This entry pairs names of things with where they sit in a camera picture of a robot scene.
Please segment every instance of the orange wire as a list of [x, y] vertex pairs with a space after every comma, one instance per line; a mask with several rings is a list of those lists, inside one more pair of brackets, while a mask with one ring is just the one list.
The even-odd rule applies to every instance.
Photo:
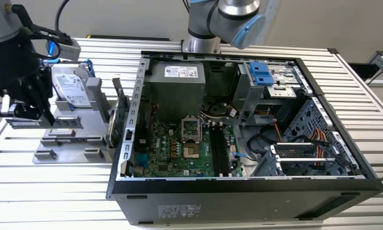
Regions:
[[281, 142], [281, 134], [279, 134], [279, 129], [278, 129], [278, 125], [277, 125], [277, 122], [274, 122], [274, 127], [275, 127], [275, 131], [277, 131], [277, 135], [278, 135], [278, 142]]
[[[319, 129], [315, 128], [316, 134], [318, 134], [318, 140], [320, 140], [320, 134], [319, 134]], [[320, 150], [319, 147], [316, 146], [316, 158], [320, 158]]]
[[315, 130], [314, 130], [314, 133], [312, 133], [312, 135], [311, 135], [310, 139], [312, 139], [314, 137], [315, 137]]

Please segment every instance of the label sticker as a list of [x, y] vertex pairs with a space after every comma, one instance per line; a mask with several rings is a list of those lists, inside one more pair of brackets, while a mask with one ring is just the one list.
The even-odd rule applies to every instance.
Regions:
[[12, 122], [13, 126], [38, 126], [38, 122]]
[[237, 114], [237, 110], [235, 110], [235, 109], [231, 109], [230, 117], [235, 117], [235, 114]]
[[74, 74], [54, 74], [65, 100], [74, 106], [90, 106], [81, 78]]
[[198, 78], [197, 67], [166, 66], [165, 77], [167, 78]]
[[202, 205], [157, 205], [159, 218], [198, 217]]

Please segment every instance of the cables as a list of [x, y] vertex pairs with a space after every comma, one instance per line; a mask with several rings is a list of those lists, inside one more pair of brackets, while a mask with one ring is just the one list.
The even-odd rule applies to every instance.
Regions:
[[215, 115], [215, 114], [209, 113], [207, 111], [201, 111], [201, 114], [205, 115], [207, 118], [211, 118], [211, 119], [219, 119], [219, 118], [229, 117], [225, 115], [226, 113]]
[[269, 138], [263, 135], [263, 133], [265, 133], [266, 131], [271, 130], [273, 128], [274, 128], [274, 126], [271, 126], [271, 125], [263, 126], [263, 127], [261, 128], [259, 132], [255, 133], [255, 134], [250, 137], [250, 139], [247, 140], [247, 142], [246, 142], [246, 147], [247, 147], [247, 149], [249, 149], [253, 153], [261, 154], [261, 156], [263, 156], [263, 155], [267, 153], [267, 151], [266, 151], [265, 149], [263, 149], [263, 150], [253, 149], [253, 147], [251, 147], [251, 142], [253, 142], [257, 138], [261, 138], [261, 139], [262, 139], [266, 143], [269, 143], [270, 145], [273, 145], [274, 143], [277, 143], [275, 140], [269, 139]]
[[370, 80], [370, 82], [367, 83], [367, 85], [371, 84], [371, 82], [378, 78], [378, 76], [383, 73], [383, 70], [380, 70], [379, 74], [376, 74], [376, 76], [372, 77], [372, 79]]
[[279, 129], [278, 129], [278, 125], [277, 125], [277, 122], [274, 122], [274, 127], [275, 127], [275, 132], [277, 132], [277, 141], [278, 141], [278, 142], [282, 142], [282, 139], [281, 139], [281, 134], [279, 134]]
[[187, 13], [190, 13], [190, 5], [187, 3], [187, 0], [182, 0], [182, 1], [183, 1], [183, 5], [185, 5]]
[[242, 153], [238, 153], [238, 152], [233, 152], [233, 156], [245, 157], [250, 161], [257, 161], [253, 158], [250, 158], [246, 154], [242, 154]]
[[69, 2], [69, 0], [64, 0], [60, 7], [58, 7], [58, 11], [56, 14], [56, 31], [60, 31], [60, 17], [61, 17], [61, 13], [62, 13], [64, 7], [65, 7], [68, 2]]
[[37, 58], [44, 59], [44, 60], [54, 60], [54, 59], [57, 59], [60, 57], [60, 54], [61, 54], [61, 46], [60, 46], [60, 44], [56, 42], [56, 40], [53, 40], [53, 38], [50, 38], [49, 36], [41, 35], [36, 31], [34, 31], [34, 35], [37, 37], [40, 37], [41, 39], [45, 39], [45, 40], [50, 41], [56, 45], [58, 52], [57, 52], [57, 55], [54, 55], [54, 56], [46, 56], [46, 55], [42, 55], [42, 54], [38, 54], [33, 50], [29, 50], [30, 54], [34, 55]]

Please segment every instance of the black plastic part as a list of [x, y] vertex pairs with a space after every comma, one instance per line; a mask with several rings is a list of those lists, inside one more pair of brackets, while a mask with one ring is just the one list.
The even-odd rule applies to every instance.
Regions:
[[295, 62], [296, 62], [296, 65], [299, 66], [299, 71], [302, 72], [302, 74], [304, 75], [306, 77], [306, 80], [307, 80], [307, 83], [310, 84], [310, 87], [312, 88], [312, 91], [314, 91], [314, 95], [324, 95], [315, 79], [314, 79], [314, 76], [311, 74], [311, 72], [308, 71], [303, 61], [300, 58], [295, 58]]
[[214, 13], [214, 10], [215, 10], [215, 7], [218, 6], [218, 1], [214, 2], [213, 6], [211, 6], [211, 9], [209, 11], [209, 14], [207, 14], [207, 20], [206, 20], [206, 28], [209, 30], [209, 32], [211, 33], [211, 29], [210, 29], [210, 21], [211, 21], [211, 16], [213, 16], [213, 13]]
[[127, 195], [126, 199], [135, 199], [135, 200], [142, 199], [142, 200], [145, 200], [145, 199], [147, 199], [147, 196], [145, 196], [145, 195]]
[[146, 41], [162, 41], [170, 42], [169, 38], [163, 37], [131, 37], [131, 36], [109, 36], [109, 35], [97, 35], [89, 34], [86, 38], [100, 38], [100, 39], [117, 39], [117, 40], [146, 40]]
[[347, 64], [356, 72], [358, 76], [363, 81], [371, 78], [380, 69], [375, 64], [367, 64], [367, 63], [347, 63]]
[[28, 15], [26, 9], [22, 5], [12, 5], [12, 11], [18, 16], [22, 25], [28, 28], [33, 25], [30, 16]]
[[111, 194], [157, 193], [250, 193], [250, 192], [304, 192], [304, 191], [383, 191], [379, 179], [358, 180], [195, 180], [195, 181], [115, 181], [111, 171]]
[[229, 175], [229, 157], [227, 151], [225, 148], [226, 141], [223, 138], [223, 131], [219, 126], [211, 126], [210, 130], [210, 151], [213, 155], [213, 168], [214, 175], [218, 176], [222, 174], [223, 176]]
[[342, 196], [359, 196], [360, 193], [340, 193]]
[[376, 51], [376, 53], [378, 53], [380, 56], [383, 56], [383, 51]]
[[40, 59], [30, 55], [32, 42], [18, 34], [10, 40], [0, 43], [0, 96], [8, 85], [18, 78], [38, 72]]
[[257, 14], [258, 14], [258, 10], [259, 8], [249, 13], [247, 15], [243, 15], [243, 16], [234, 16], [234, 15], [230, 15], [230, 14], [226, 14], [225, 12], [221, 11], [221, 9], [218, 8], [218, 13], [219, 15], [226, 18], [226, 19], [230, 19], [230, 20], [234, 20], [234, 21], [242, 21], [242, 20], [247, 20], [250, 18], [253, 18]]
[[213, 38], [215, 38], [215, 35], [213, 35], [213, 34], [210, 34], [210, 35], [198, 34], [198, 33], [194, 33], [190, 29], [187, 29], [187, 32], [189, 32], [189, 34], [193, 37], [197, 37], [199, 39], [213, 39]]
[[303, 219], [303, 218], [318, 218], [324, 213], [327, 213], [330, 210], [332, 210], [334, 208], [339, 207], [344, 203], [350, 202], [352, 199], [355, 199], [354, 196], [332, 197], [330, 200], [327, 200], [324, 202], [324, 204], [322, 206], [316, 207], [315, 210], [311, 210], [311, 211], [300, 214], [295, 218], [300, 218], [300, 219]]
[[138, 225], [149, 225], [153, 224], [153, 221], [139, 221]]
[[327, 48], [327, 51], [328, 51], [331, 54], [339, 54], [339, 51], [338, 51], [335, 48]]

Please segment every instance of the black cable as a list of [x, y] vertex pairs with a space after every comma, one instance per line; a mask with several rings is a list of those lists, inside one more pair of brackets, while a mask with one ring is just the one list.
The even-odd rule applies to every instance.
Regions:
[[246, 147], [247, 147], [247, 149], [253, 152], [253, 153], [257, 153], [257, 154], [261, 154], [261, 156], [263, 156], [266, 153], [267, 153], [267, 151], [263, 149], [263, 150], [257, 150], [257, 149], [253, 149], [253, 147], [251, 147], [251, 142], [257, 139], [257, 138], [262, 138], [262, 140], [265, 141], [265, 142], [267, 142], [269, 144], [274, 144], [274, 143], [277, 143], [277, 141], [274, 141], [274, 140], [271, 140], [271, 139], [269, 139], [266, 136], [263, 136], [263, 133], [267, 131], [267, 130], [270, 130], [271, 128], [274, 128], [274, 126], [263, 126], [262, 128], [261, 128], [261, 130], [259, 130], [259, 133], [255, 133], [251, 137], [250, 137], [250, 139], [247, 140], [247, 142], [246, 142]]
[[372, 77], [372, 79], [370, 80], [370, 82], [367, 83], [367, 85], [370, 85], [372, 83], [372, 81], [378, 78], [378, 76], [383, 73], [383, 70], [380, 70], [379, 74], [376, 74], [376, 76]]
[[250, 161], [255, 161], [255, 162], [257, 162], [257, 160], [254, 160], [254, 159], [251, 159], [251, 158], [249, 158], [249, 157], [243, 157], [243, 158], [249, 159]]
[[289, 140], [287, 142], [294, 142], [294, 141], [296, 141], [299, 139], [303, 139], [306, 142], [310, 142], [310, 143], [312, 143], [315, 145], [320, 145], [320, 146], [324, 146], [324, 147], [330, 146], [328, 142], [320, 141], [320, 140], [312, 140], [306, 135], [299, 135], [299, 136], [294, 137], [291, 140]]
[[60, 31], [60, 17], [61, 17], [61, 13], [62, 13], [64, 7], [65, 7], [68, 2], [69, 2], [69, 0], [64, 0], [60, 7], [58, 7], [58, 11], [56, 14], [56, 31]]
[[61, 46], [60, 44], [56, 42], [56, 40], [53, 40], [49, 36], [44, 36], [41, 35], [40, 33], [34, 32], [36, 36], [48, 40], [48, 41], [52, 41], [57, 47], [57, 55], [56, 56], [46, 56], [46, 55], [42, 55], [42, 54], [38, 54], [36, 51], [30, 50], [30, 54], [34, 55], [37, 58], [40, 59], [44, 59], [44, 60], [54, 60], [60, 57], [60, 54], [61, 54]]
[[183, 5], [185, 5], [185, 8], [186, 8], [186, 11], [187, 11], [187, 13], [190, 13], [190, 9], [189, 9], [187, 0], [182, 0], [182, 1], [183, 1]]
[[211, 108], [213, 108], [213, 106], [218, 103], [218, 102], [221, 102], [221, 100], [218, 99], [218, 100], [215, 100], [211, 104], [210, 104], [210, 106], [209, 106], [209, 109], [207, 109], [207, 112], [210, 112], [210, 110], [211, 110]]

